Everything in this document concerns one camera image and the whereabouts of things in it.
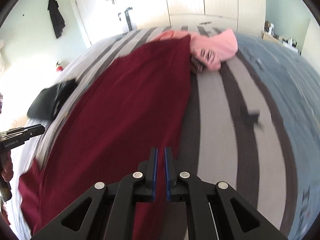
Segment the person's left hand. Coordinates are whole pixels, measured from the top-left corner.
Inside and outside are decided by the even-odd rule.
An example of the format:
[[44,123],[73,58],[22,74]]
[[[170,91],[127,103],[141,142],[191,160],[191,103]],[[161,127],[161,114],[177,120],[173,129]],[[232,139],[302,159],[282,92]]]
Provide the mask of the person's left hand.
[[13,164],[11,158],[11,151],[6,152],[6,160],[3,165],[2,177],[4,181],[9,182],[12,180],[14,172],[13,172]]

